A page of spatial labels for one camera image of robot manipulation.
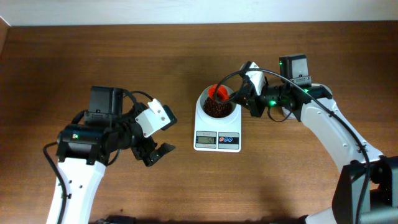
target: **red scoop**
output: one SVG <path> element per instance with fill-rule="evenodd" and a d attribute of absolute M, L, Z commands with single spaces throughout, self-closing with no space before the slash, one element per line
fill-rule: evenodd
<path fill-rule="evenodd" d="M 216 87 L 217 87 L 217 84 L 214 84 L 214 85 L 212 85 L 212 86 L 210 87 L 210 89 L 207 91 L 209 97 L 210 97 L 211 99 L 213 99 L 213 100 L 214 100 L 213 96 L 214 96 L 214 92 L 216 91 Z M 228 91 L 227 91 L 226 88 L 225 88 L 224 86 L 222 86 L 222 85 L 218 88 L 217 95 L 218 95 L 218 99 L 219 99 L 220 101 L 226 101 L 226 100 L 229 99 Z"/>

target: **wooden tabletop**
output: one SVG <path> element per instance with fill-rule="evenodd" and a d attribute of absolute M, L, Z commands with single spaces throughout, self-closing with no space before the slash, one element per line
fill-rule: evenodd
<path fill-rule="evenodd" d="M 313 82 L 331 88 L 362 136 L 398 155 L 397 21 L 11 27 L 0 59 L 0 220 L 46 221 L 55 175 L 42 147 L 88 107 L 92 85 L 146 91 L 178 123 L 154 135 L 177 147 L 155 166 L 126 150 L 106 169 L 90 221 L 272 220 L 331 206 L 339 173 L 302 123 L 243 110 L 241 152 L 193 149 L 204 88 L 248 60 L 279 72 L 279 56 L 296 53 L 307 55 Z"/>

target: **dark beans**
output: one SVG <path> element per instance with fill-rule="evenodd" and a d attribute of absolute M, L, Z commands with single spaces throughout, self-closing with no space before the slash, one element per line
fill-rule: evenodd
<path fill-rule="evenodd" d="M 203 110 L 209 116 L 214 118 L 224 118 L 231 114 L 231 103 L 217 103 L 215 100 L 208 97 L 203 105 Z"/>

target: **white wall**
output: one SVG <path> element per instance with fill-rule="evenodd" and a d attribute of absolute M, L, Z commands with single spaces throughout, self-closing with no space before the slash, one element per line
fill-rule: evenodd
<path fill-rule="evenodd" d="M 398 0 L 0 0 L 12 26 L 398 20 Z"/>

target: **white digital scale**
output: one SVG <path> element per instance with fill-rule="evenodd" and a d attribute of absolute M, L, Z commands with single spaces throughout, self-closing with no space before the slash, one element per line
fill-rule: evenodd
<path fill-rule="evenodd" d="M 228 94 L 233 90 L 224 86 Z M 195 112 L 195 134 L 193 148 L 198 151 L 239 152 L 242 142 L 241 105 L 232 103 L 232 112 L 224 118 L 214 118 L 205 113 L 203 105 L 208 98 L 209 86 L 197 101 Z"/>

